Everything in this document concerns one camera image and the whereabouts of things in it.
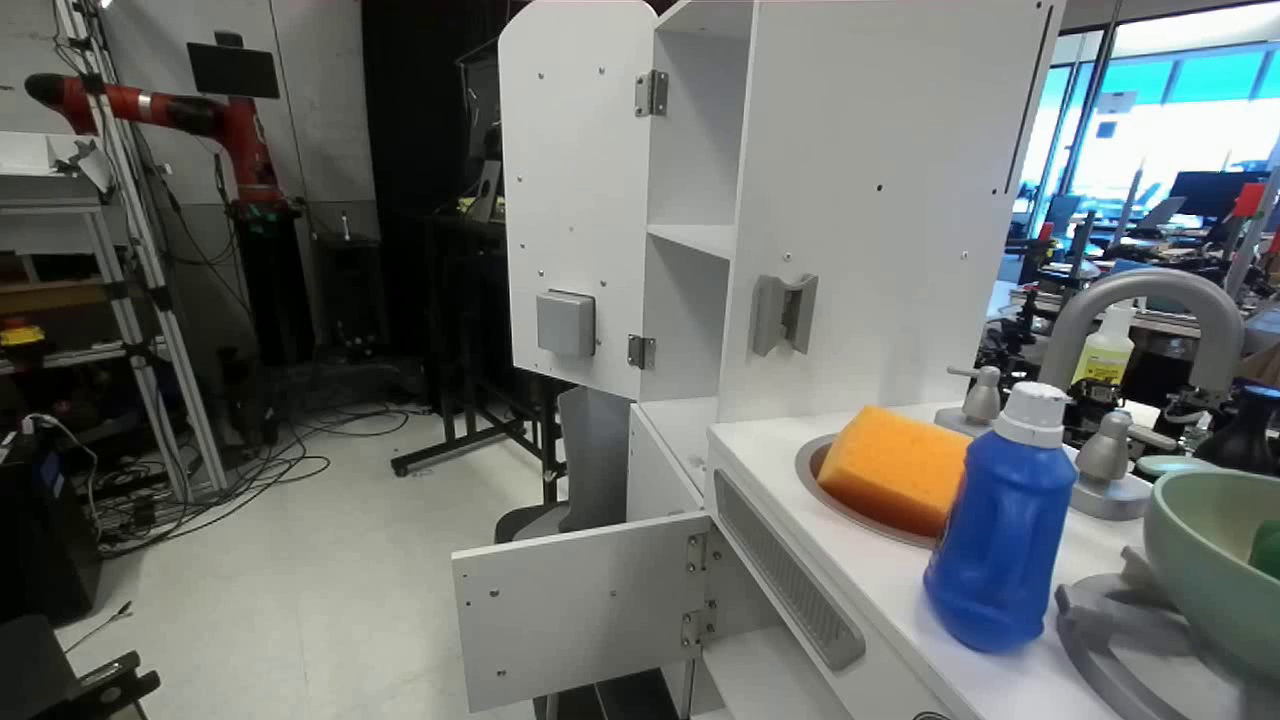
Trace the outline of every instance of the gray floor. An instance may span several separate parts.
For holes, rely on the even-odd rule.
[[[448,552],[488,544],[540,480],[512,444],[396,480],[388,460],[436,436],[428,416],[396,436],[316,436],[332,472],[108,564],[100,612],[60,640],[124,600],[132,616],[84,640],[76,672],[136,648],[164,684],[144,704],[156,720],[464,720]]]

